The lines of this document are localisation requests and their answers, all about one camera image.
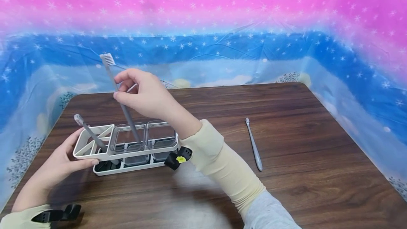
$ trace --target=wooden table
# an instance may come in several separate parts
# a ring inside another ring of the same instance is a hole
[[[248,162],[267,189],[303,229],[407,228],[407,204],[365,154],[302,84],[264,84],[171,90],[199,119],[208,119]],[[111,93],[78,95],[68,104],[21,184],[78,126],[121,124],[125,117]],[[132,112],[134,119],[148,119]],[[264,170],[254,162],[245,117]],[[160,167],[98,177],[75,173],[51,195],[61,207],[79,203],[80,224],[62,228],[243,228],[233,204],[190,163],[176,172]]]

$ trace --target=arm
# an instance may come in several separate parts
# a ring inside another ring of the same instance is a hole
[[[245,228],[300,228],[223,136],[207,120],[199,121],[177,103],[157,77],[128,69],[115,81],[121,82],[119,92],[114,94],[118,102],[144,116],[162,119],[176,130],[181,144],[193,151],[191,163],[220,184],[242,216]],[[135,83],[137,89],[126,93]]]
[[[0,229],[50,228],[50,223],[32,222],[31,219],[51,210],[46,204],[51,189],[71,173],[99,163],[97,159],[70,161],[68,154],[72,153],[73,145],[82,130],[81,128],[70,135],[27,181],[14,202],[11,214],[1,220]]]

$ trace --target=gray toothbrush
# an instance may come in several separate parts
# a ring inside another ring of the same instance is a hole
[[[246,125],[247,129],[249,130],[249,135],[250,135],[250,141],[252,141],[252,148],[253,148],[253,153],[254,153],[254,159],[255,159],[255,164],[257,165],[257,168],[259,171],[263,170],[263,164],[261,163],[259,151],[257,150],[257,146],[255,145],[254,138],[252,135],[252,131],[250,130],[250,120],[249,118],[246,118]]]
[[[95,133],[92,132],[92,130],[88,127],[88,125],[83,121],[83,118],[79,114],[75,114],[74,119],[78,123],[78,125],[81,125],[82,127],[85,128],[85,130],[89,133],[89,135],[93,138],[93,140],[95,140],[95,143],[97,144],[97,146],[99,146],[99,148],[101,148],[103,152],[107,152],[107,147],[104,145],[102,140],[100,140],[95,135]],[[117,165],[117,164],[119,164],[119,160],[117,160],[117,159],[112,160],[112,163]]]
[[[109,75],[110,80],[113,82],[115,90],[118,92],[119,89],[117,88],[116,82],[114,81],[112,71],[110,71],[110,66],[116,65],[112,55],[110,53],[107,53],[107,54],[101,54],[101,55],[99,55],[99,57],[101,58],[101,60],[103,61],[103,64],[105,65],[107,74]],[[137,133],[136,127],[134,126],[133,119],[131,118],[131,116],[129,114],[128,108],[123,104],[120,104],[120,106],[123,110],[123,113],[125,114],[126,120],[131,128],[131,132],[133,133],[134,138],[136,139],[137,143],[141,145],[140,136]]]

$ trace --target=right hand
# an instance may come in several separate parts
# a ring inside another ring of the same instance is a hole
[[[117,74],[114,80],[121,84],[113,97],[145,117],[168,121],[169,112],[180,107],[157,76],[151,73],[130,68]],[[138,85],[127,93],[134,84]]]

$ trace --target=gray sleeve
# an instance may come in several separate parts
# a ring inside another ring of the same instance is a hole
[[[301,229],[281,203],[267,191],[250,205],[244,229]]]

